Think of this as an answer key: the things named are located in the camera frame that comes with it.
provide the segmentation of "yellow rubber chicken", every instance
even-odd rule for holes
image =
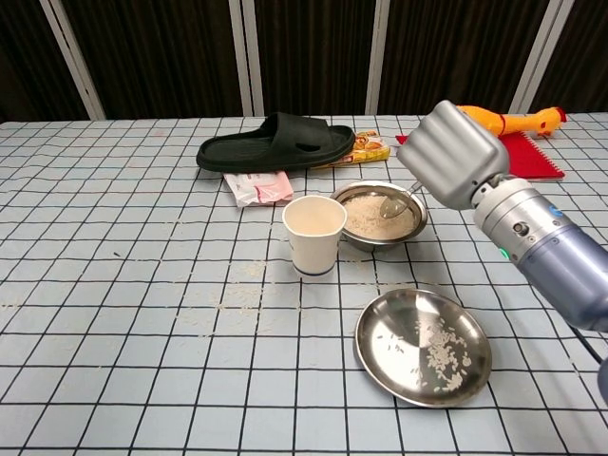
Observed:
[[[566,114],[560,107],[548,107],[530,116],[508,116],[496,114],[478,106],[458,106],[471,118],[485,127],[494,136],[506,135],[516,131],[536,131],[548,136],[566,122]]]

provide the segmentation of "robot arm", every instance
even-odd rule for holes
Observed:
[[[508,176],[498,139],[443,101],[397,158],[444,206],[474,209],[475,224],[566,322],[608,332],[608,253],[526,180]],[[598,379],[608,402],[608,360]]]

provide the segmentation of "red notebook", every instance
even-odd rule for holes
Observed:
[[[397,136],[403,144],[407,136]],[[557,180],[565,175],[547,158],[537,144],[525,133],[510,133],[499,137],[509,153],[509,173],[523,179]]]

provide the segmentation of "yellow package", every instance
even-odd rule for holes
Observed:
[[[380,162],[388,160],[390,147],[386,145],[375,130],[359,131],[354,139],[352,151],[340,160],[329,164],[323,164],[316,168],[328,168],[332,166],[344,166],[363,162]]]

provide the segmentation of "white grid tablecloth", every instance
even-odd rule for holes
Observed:
[[[418,124],[327,119],[393,145]],[[260,122],[0,125],[0,456],[608,454],[597,362],[470,212],[423,193],[417,239],[343,243],[326,283],[301,283],[280,206],[237,209],[194,160]],[[607,245],[608,114],[538,143],[566,178],[536,185]],[[413,183],[394,157],[290,179],[296,196]],[[489,385],[460,408],[395,400],[355,361],[361,309],[404,284],[462,302],[490,338]]]

